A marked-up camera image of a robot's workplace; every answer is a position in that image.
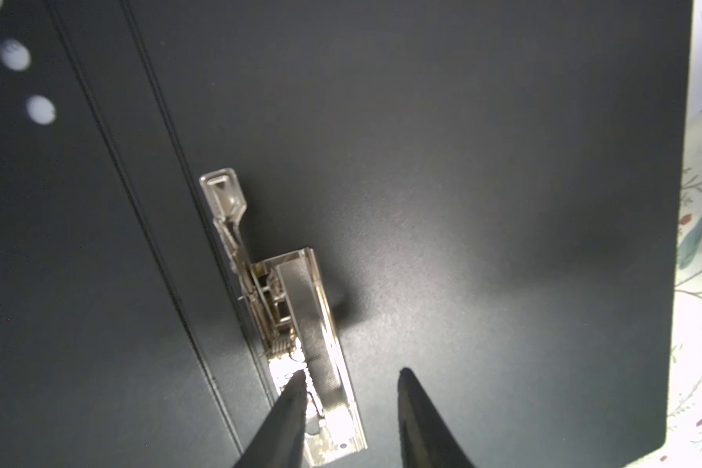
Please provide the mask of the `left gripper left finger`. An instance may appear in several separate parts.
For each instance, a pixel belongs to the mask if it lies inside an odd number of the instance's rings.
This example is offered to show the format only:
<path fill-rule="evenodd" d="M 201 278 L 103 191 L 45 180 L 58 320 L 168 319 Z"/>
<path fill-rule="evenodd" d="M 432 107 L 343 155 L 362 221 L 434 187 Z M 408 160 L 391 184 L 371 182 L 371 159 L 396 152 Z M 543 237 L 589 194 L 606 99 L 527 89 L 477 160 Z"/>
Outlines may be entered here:
<path fill-rule="evenodd" d="M 306 407 L 306 374 L 299 370 L 292 375 L 255 438 L 233 467 L 300 467 Z"/>

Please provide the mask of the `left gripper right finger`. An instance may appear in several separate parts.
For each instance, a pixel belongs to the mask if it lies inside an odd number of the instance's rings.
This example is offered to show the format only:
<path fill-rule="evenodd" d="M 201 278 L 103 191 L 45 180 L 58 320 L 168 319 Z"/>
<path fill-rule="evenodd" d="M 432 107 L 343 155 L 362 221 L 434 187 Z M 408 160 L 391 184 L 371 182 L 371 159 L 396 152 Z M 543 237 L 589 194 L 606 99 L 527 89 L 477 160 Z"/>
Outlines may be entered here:
<path fill-rule="evenodd" d="M 397 390 L 403 466 L 474 468 L 411 369 L 401 370 Z"/>

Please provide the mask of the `beige black clip folder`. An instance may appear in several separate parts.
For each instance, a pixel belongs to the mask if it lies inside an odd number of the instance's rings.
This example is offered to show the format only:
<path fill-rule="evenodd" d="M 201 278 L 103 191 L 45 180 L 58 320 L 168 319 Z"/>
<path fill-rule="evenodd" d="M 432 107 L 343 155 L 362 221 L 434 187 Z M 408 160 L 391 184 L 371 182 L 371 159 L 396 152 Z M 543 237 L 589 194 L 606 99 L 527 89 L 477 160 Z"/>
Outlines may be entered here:
<path fill-rule="evenodd" d="M 229 467 L 272 405 L 201 189 L 313 249 L 367 447 L 667 435 L 688 1 L 0 1 L 0 467 Z"/>

